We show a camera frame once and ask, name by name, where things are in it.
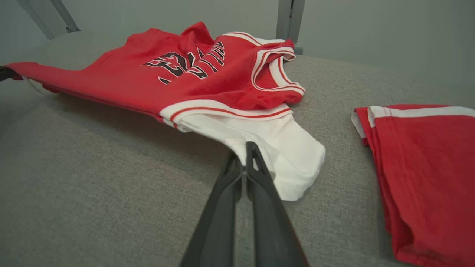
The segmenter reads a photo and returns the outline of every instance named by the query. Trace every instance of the gray table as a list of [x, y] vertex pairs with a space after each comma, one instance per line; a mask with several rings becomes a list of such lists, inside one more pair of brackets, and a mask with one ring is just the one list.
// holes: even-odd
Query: gray table
[[[75, 32], [20, 60], [82, 69], [145, 29]], [[311, 57], [285, 64], [307, 92], [295, 120], [327, 151], [314, 185], [285, 207], [312, 266], [396, 266], [371, 151], [355, 107], [474, 108], [475, 90]], [[151, 117], [0, 83], [0, 266], [177, 266], [228, 150]], [[237, 208], [236, 266], [253, 263], [251, 202]]]

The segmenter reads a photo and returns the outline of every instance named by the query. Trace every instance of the jersey armhole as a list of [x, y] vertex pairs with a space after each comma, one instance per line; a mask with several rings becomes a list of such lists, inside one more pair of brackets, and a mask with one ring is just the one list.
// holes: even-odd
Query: jersey armhole
[[[268, 62], [268, 58], [272, 55], [278, 55], [277, 58]], [[253, 87], [259, 91], [295, 91], [300, 95], [305, 93], [305, 89], [299, 84], [292, 82], [284, 71], [284, 60], [292, 61], [295, 59], [294, 50], [290, 47], [280, 47], [274, 49], [263, 49], [257, 52], [256, 62], [251, 73], [251, 83]], [[270, 75], [276, 84], [272, 88], [264, 88], [257, 84], [257, 76], [268, 64]]]

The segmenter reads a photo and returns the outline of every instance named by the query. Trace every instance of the basketball jersey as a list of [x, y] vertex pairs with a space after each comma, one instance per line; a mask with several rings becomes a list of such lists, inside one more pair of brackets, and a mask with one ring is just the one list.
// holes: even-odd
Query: basketball jersey
[[287, 106], [305, 89], [283, 62], [295, 59], [290, 40], [229, 32], [213, 40], [198, 22], [181, 35], [150, 29], [89, 67], [70, 71], [32, 62], [7, 65], [33, 86], [145, 113], [182, 132], [222, 142], [246, 164], [246, 142], [259, 146], [283, 200], [309, 188], [325, 148], [302, 129]]

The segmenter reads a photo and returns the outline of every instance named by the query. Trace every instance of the garment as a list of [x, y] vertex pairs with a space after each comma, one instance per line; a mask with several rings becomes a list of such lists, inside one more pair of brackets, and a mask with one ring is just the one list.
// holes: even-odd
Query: garment
[[475, 110], [371, 106], [351, 118], [373, 152], [396, 259], [475, 265]]
[[[296, 200], [315, 180], [324, 147], [294, 122], [287, 106], [305, 92], [282, 68], [284, 60], [294, 59], [290, 40], [243, 32], [213, 40], [199, 22], [181, 35], [158, 29], [134, 34], [80, 71], [32, 62], [7, 67], [52, 92], [152, 115], [180, 131], [216, 139], [243, 164], [245, 142], [255, 141], [281, 197]], [[293, 136], [282, 143], [280, 136], [287, 132]], [[300, 139], [307, 143], [302, 146]]]

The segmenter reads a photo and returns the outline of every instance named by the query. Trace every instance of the white trim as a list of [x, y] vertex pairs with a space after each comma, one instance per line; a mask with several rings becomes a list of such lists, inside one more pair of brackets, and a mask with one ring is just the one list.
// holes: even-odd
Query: white trim
[[353, 125], [356, 128], [356, 131], [358, 134], [361, 136], [361, 138], [366, 138], [366, 134], [364, 133], [363, 125], [361, 124], [360, 117], [358, 116], [357, 112], [353, 112], [351, 115], [351, 121], [353, 122]]
[[262, 38], [256, 38], [248, 33], [242, 32], [242, 31], [232, 31], [223, 34], [223, 36], [232, 36], [232, 37], [238, 37], [244, 40], [247, 40], [254, 44], [255, 46], [261, 46], [261, 45], [266, 45], [266, 44], [273, 44], [273, 43], [283, 43], [285, 40], [282, 39], [272, 39], [272, 40], [266, 40]]
[[371, 127], [374, 127], [375, 118], [382, 117], [398, 117], [398, 118], [418, 118], [430, 116], [448, 116], [448, 115], [462, 115], [475, 117], [475, 110], [462, 106], [444, 106], [444, 107], [430, 107], [418, 109], [394, 109], [383, 106], [368, 107], [368, 120]]
[[275, 82], [277, 83], [278, 87], [263, 88], [263, 87], [260, 87], [256, 84], [257, 75], [262, 70], [262, 68], [265, 65], [265, 61], [267, 60], [267, 58], [271, 54], [283, 54], [282, 57], [284, 57], [287, 60], [293, 60], [293, 59], [291, 59], [291, 57], [295, 58], [294, 50], [290, 47], [281, 47], [281, 48], [274, 48], [274, 49], [263, 49], [263, 50], [258, 51], [257, 52], [257, 57], [256, 57], [256, 62], [254, 64], [254, 68], [252, 69], [252, 73], [251, 73], [252, 85], [257, 90], [260, 90], [260, 91], [272, 91], [272, 92], [276, 92], [276, 91], [295, 91], [295, 92], [298, 92], [299, 94], [303, 95], [304, 92], [305, 92], [305, 89], [298, 83], [290, 83], [289, 84], [286, 81], [283, 81], [284, 85], [279, 84], [279, 83], [282, 83], [282, 80], [284, 79], [282, 77], [282, 75], [280, 74], [280, 71], [282, 71], [282, 73], [285, 73], [285, 72], [282, 68], [279, 68], [278, 66], [276, 68], [275, 65], [273, 65], [272, 68], [269, 65], [269, 70], [271, 71], [272, 77], [280, 76], [282, 78], [282, 80], [281, 79], [278, 79], [278, 80], [274, 79]]
[[[200, 107], [220, 109], [222, 111], [199, 109]], [[170, 126], [174, 126], [173, 123], [179, 124], [182, 118], [191, 114], [211, 114], [211, 115], [226, 116], [226, 117], [237, 118], [237, 119], [266, 121], [266, 120], [276, 119], [276, 118], [279, 118], [291, 113], [293, 113], [292, 110], [290, 110], [289, 106], [287, 106], [286, 104], [281, 104], [278, 107], [264, 109], [264, 110], [240, 110], [240, 109], [232, 108], [226, 104], [223, 104], [215, 100], [199, 99], [199, 100], [188, 100], [188, 101], [172, 104], [162, 109], [160, 111], [160, 116], [163, 118], [164, 122], [167, 122], [167, 121], [170, 122], [170, 124], [168, 123], [166, 124]]]

